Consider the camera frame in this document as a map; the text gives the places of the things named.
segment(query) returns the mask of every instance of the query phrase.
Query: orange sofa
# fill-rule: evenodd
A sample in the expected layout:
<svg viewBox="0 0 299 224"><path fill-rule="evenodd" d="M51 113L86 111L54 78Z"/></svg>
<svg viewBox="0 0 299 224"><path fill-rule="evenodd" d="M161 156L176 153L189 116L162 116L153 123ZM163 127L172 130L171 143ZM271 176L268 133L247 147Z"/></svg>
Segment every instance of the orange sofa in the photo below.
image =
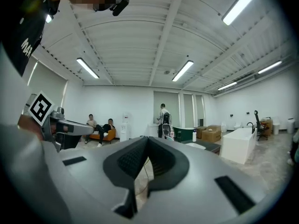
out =
<svg viewBox="0 0 299 224"><path fill-rule="evenodd" d="M115 136L116 136L116 129L109 130L108 136L105 137L103 140L109 141L111 143L111 140L113 140L115 138ZM89 135L89 138L99 140L100 136L98 134L91 134L91 135Z"/></svg>

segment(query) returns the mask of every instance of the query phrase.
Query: black office chair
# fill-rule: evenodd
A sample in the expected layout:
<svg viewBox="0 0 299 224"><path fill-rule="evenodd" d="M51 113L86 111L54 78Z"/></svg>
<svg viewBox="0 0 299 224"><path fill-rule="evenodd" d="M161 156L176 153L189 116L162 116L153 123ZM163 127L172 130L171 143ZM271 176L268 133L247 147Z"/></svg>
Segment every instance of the black office chair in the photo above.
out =
<svg viewBox="0 0 299 224"><path fill-rule="evenodd" d="M269 129L269 127L266 127L265 125L262 125L259 118L258 118L258 112L255 110L254 115L256 116L256 127L257 127L257 135L259 136L258 140L260 140L261 137L265 137L268 140L268 136L265 133L266 130Z"/></svg>

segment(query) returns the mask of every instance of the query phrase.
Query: wooden table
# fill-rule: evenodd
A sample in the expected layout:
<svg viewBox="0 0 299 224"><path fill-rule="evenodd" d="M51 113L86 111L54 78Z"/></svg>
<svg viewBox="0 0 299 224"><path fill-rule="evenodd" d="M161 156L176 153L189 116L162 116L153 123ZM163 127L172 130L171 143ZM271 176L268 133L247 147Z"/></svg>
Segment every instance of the wooden table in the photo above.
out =
<svg viewBox="0 0 299 224"><path fill-rule="evenodd" d="M210 151L210 152L212 152L214 154L217 154L217 155L220 154L221 145L219 145L219 144L206 142L206 141L203 141L203 140L200 140L200 139L196 139L196 142L192 142L192 140L187 140L187 141L182 142L182 144L187 144L187 143L196 143L196 144L199 144L199 145L205 147L206 151Z"/></svg>

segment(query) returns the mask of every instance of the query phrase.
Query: white ceiling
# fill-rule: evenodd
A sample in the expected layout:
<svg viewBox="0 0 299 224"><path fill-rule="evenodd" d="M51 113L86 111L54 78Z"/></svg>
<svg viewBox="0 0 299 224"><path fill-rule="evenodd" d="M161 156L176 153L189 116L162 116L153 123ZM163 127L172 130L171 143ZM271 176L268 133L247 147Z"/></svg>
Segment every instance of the white ceiling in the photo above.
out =
<svg viewBox="0 0 299 224"><path fill-rule="evenodd" d="M272 0L253 0L227 26L221 18L234 1L130 0L117 17L61 1L54 20L45 25L41 45L84 84L215 93L279 58L295 59L293 35ZM78 57L100 78L85 71ZM194 65L172 82L188 59Z"/></svg>

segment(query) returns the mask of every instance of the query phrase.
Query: window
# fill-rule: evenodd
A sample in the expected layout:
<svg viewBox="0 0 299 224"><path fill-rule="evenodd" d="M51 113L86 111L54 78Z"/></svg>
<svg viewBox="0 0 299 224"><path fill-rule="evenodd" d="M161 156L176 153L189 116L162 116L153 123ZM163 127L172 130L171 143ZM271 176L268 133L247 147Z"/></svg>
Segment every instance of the window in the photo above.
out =
<svg viewBox="0 0 299 224"><path fill-rule="evenodd" d="M180 127L178 93L154 91L154 123L157 122L161 104L165 104L171 114L172 125Z"/></svg>
<svg viewBox="0 0 299 224"><path fill-rule="evenodd" d="M194 127L194 117L193 117L193 102L191 94L184 94L184 104L185 104L185 127Z"/></svg>
<svg viewBox="0 0 299 224"><path fill-rule="evenodd" d="M204 113L204 107L202 105L202 96L197 95L196 96L196 108L197 108L197 120L198 120L198 126L200 126L200 119L205 120L205 113Z"/></svg>
<svg viewBox="0 0 299 224"><path fill-rule="evenodd" d="M33 94L43 91L56 106L60 106L65 84L65 79L38 62L28 86Z"/></svg>

